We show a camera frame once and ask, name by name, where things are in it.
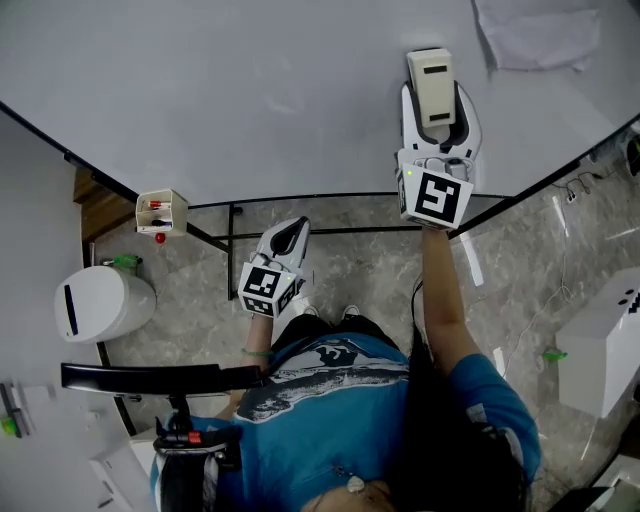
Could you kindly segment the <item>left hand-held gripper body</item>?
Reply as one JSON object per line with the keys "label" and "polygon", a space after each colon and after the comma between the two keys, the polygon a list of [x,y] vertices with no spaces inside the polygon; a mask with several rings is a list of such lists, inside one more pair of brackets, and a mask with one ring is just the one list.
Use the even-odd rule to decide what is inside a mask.
{"label": "left hand-held gripper body", "polygon": [[305,283],[302,262],[306,256],[270,258],[253,252],[243,265],[238,295],[243,309],[251,314],[277,319],[296,298]]}

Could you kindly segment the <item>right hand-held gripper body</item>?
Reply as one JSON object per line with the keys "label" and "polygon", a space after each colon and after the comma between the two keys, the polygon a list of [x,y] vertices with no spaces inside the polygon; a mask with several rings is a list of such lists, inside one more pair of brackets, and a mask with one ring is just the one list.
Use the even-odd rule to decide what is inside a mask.
{"label": "right hand-held gripper body", "polygon": [[401,149],[397,161],[401,218],[437,230],[458,228],[474,188],[474,161],[415,149]]}

